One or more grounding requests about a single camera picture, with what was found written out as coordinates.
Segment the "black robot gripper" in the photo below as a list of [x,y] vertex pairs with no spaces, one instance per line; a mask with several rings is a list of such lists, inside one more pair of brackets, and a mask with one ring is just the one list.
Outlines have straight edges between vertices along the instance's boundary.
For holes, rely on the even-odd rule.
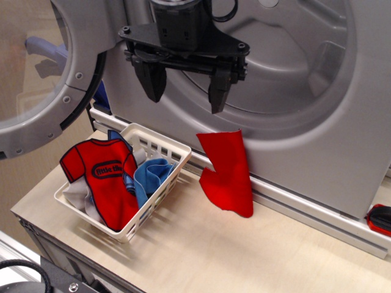
[[212,75],[208,88],[211,113],[224,110],[231,82],[243,81],[250,47],[220,31],[215,24],[231,20],[235,1],[225,16],[214,16],[211,1],[150,1],[155,18],[149,24],[124,26],[131,63],[147,97],[158,103],[166,89],[166,69],[175,68]]

